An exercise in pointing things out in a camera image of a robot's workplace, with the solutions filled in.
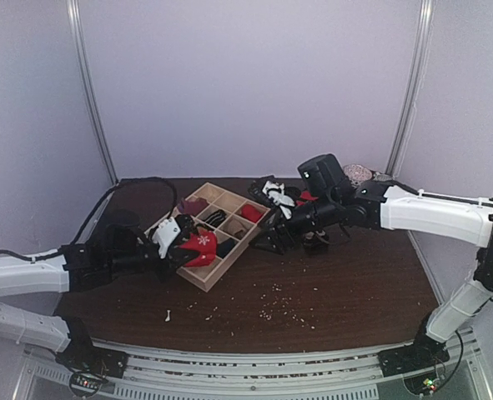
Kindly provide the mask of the wooden compartment box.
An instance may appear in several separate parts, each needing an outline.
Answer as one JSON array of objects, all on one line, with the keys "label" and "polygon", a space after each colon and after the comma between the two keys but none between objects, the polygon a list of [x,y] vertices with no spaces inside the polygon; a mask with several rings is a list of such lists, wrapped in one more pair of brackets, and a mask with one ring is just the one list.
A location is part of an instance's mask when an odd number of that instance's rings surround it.
[{"label": "wooden compartment box", "polygon": [[183,248],[204,253],[180,267],[177,274],[208,292],[260,232],[259,222],[269,209],[210,182],[186,201],[198,205],[176,207],[172,217],[179,219],[185,213],[191,217],[194,232],[187,236]]}]

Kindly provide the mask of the red sock with stripes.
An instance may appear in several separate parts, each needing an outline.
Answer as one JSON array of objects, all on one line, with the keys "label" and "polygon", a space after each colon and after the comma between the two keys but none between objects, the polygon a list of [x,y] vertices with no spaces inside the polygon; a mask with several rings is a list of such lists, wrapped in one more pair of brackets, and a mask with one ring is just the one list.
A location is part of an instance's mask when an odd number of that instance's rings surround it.
[{"label": "red sock with stripes", "polygon": [[182,266],[186,268],[201,268],[211,264],[216,258],[218,239],[213,232],[191,234],[187,242],[179,246]]}]

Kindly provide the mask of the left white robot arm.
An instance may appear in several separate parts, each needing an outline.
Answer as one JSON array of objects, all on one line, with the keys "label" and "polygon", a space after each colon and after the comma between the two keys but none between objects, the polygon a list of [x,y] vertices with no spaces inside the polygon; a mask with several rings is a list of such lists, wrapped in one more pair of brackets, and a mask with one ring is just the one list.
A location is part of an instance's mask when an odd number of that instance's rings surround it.
[{"label": "left white robot arm", "polygon": [[[197,257],[194,250],[180,247],[195,226],[191,216],[179,214],[145,232],[135,212],[120,209],[105,215],[87,242],[29,256],[0,250],[0,298],[81,293],[147,271],[164,281]],[[68,356],[82,370],[99,361],[84,322],[75,317],[45,317],[0,303],[0,337]]]}]

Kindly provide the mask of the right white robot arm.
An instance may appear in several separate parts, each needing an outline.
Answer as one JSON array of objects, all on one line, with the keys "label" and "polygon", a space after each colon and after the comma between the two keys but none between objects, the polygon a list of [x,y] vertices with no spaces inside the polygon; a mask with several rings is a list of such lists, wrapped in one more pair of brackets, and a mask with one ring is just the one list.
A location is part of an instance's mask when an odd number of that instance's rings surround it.
[{"label": "right white robot arm", "polygon": [[412,367],[425,367],[461,325],[493,300],[493,196],[454,197],[395,180],[368,179],[354,186],[331,153],[303,162],[298,171],[309,200],[272,176],[250,185],[249,194],[270,210],[253,247],[283,254],[305,234],[332,225],[429,233],[477,246],[471,277],[423,320],[408,347]]}]

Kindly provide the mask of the red rolled sock in box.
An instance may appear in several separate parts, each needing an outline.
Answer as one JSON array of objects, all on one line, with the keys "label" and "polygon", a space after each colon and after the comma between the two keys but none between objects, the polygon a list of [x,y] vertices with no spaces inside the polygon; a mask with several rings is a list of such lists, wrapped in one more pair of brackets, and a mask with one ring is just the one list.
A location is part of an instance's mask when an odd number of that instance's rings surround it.
[{"label": "red rolled sock in box", "polygon": [[264,211],[252,204],[246,203],[240,209],[240,216],[252,223],[257,223],[264,216]]}]

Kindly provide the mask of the beige sock in box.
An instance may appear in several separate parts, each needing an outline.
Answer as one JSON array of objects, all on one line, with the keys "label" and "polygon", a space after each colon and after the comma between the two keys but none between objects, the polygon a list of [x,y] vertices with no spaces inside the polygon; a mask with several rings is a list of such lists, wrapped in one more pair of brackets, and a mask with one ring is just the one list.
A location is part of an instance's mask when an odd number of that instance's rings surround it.
[{"label": "beige sock in box", "polygon": [[249,231],[249,228],[236,219],[229,219],[223,230],[231,236],[241,239]]}]

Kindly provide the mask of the teal sock in box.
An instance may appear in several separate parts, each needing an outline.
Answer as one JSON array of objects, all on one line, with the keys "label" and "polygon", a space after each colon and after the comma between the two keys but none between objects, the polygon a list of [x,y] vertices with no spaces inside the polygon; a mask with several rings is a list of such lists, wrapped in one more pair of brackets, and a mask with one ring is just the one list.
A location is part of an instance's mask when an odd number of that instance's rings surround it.
[{"label": "teal sock in box", "polygon": [[216,255],[219,258],[225,258],[234,249],[235,245],[236,242],[232,238],[220,242],[216,247]]}]

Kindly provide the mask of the black striped sock in box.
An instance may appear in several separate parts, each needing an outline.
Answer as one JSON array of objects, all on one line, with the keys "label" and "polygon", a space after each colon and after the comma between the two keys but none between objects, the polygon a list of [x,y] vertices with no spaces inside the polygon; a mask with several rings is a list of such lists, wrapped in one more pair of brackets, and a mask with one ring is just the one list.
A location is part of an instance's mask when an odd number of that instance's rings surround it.
[{"label": "black striped sock in box", "polygon": [[210,213],[205,219],[204,222],[211,225],[212,227],[217,228],[221,223],[223,223],[227,218],[227,213],[218,209],[215,212]]}]

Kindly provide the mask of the dotted white bowl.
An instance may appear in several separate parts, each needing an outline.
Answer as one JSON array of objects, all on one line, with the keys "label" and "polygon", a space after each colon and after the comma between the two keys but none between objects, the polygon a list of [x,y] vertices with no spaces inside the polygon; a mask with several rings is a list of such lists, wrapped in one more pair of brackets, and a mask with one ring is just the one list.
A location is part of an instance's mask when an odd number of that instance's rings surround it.
[{"label": "dotted white bowl", "polygon": [[350,180],[351,185],[357,188],[362,183],[374,178],[374,173],[360,164],[348,164],[343,166],[343,172]]}]

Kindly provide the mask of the striped ceramic cup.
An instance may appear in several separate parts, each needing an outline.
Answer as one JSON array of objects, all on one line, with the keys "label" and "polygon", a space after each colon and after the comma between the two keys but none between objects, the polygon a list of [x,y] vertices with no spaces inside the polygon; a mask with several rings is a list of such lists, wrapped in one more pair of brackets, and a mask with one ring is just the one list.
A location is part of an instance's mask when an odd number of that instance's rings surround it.
[{"label": "striped ceramic cup", "polygon": [[386,173],[376,172],[373,179],[377,182],[390,182],[393,180],[393,177]]}]

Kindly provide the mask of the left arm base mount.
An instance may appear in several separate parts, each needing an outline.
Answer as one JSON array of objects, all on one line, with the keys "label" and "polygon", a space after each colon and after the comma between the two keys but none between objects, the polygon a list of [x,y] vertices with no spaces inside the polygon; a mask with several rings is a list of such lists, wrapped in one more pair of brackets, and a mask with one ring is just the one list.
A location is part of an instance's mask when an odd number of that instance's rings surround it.
[{"label": "left arm base mount", "polygon": [[55,361],[69,372],[68,388],[79,398],[90,398],[110,383],[122,378],[128,364],[126,352],[88,344],[70,344],[54,353]]}]

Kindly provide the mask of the front aluminium rail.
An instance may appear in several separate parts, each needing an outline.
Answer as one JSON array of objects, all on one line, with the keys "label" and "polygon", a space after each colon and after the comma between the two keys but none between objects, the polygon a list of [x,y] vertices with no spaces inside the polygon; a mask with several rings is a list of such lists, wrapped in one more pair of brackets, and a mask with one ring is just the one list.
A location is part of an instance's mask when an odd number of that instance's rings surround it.
[{"label": "front aluminium rail", "polygon": [[433,399],[491,399],[473,332],[447,344],[450,361],[387,377],[377,358],[385,346],[329,352],[239,354],[187,352],[99,342],[128,355],[123,377],[93,399],[414,399],[416,378],[447,384]]}]

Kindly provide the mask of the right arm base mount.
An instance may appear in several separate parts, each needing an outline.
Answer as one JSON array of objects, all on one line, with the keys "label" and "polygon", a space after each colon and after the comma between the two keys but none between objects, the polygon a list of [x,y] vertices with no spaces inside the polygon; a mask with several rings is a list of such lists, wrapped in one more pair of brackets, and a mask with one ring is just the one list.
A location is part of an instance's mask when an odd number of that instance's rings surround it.
[{"label": "right arm base mount", "polygon": [[383,350],[377,357],[384,378],[401,375],[405,389],[420,398],[439,389],[450,360],[445,349],[433,352],[415,345]]}]

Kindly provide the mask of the right aluminium frame post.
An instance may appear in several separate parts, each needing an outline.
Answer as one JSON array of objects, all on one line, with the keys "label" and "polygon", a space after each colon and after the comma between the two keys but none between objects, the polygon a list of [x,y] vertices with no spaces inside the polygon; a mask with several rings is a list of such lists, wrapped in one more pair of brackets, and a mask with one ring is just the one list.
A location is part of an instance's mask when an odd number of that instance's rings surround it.
[{"label": "right aluminium frame post", "polygon": [[400,118],[385,169],[385,172],[392,177],[399,176],[409,144],[416,115],[418,93],[425,75],[434,11],[435,1],[422,0],[420,2],[420,13],[410,64],[410,73],[402,102]]}]

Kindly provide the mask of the left aluminium frame post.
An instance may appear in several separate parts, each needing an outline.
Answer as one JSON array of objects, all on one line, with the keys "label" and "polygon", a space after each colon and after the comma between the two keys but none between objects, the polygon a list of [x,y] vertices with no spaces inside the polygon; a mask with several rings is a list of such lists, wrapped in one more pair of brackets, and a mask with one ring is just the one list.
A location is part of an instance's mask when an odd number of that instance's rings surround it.
[{"label": "left aluminium frame post", "polygon": [[113,159],[108,148],[107,139],[103,130],[102,119],[98,110],[98,102],[93,87],[93,80],[88,63],[88,55],[83,36],[83,25],[81,20],[79,1],[67,0],[66,5],[74,47],[77,54],[79,73],[83,85],[83,93],[89,119],[91,122],[91,127],[93,130],[93,135],[97,141],[99,156],[105,167],[108,179],[112,184],[115,184],[118,182],[118,175],[113,165]]}]

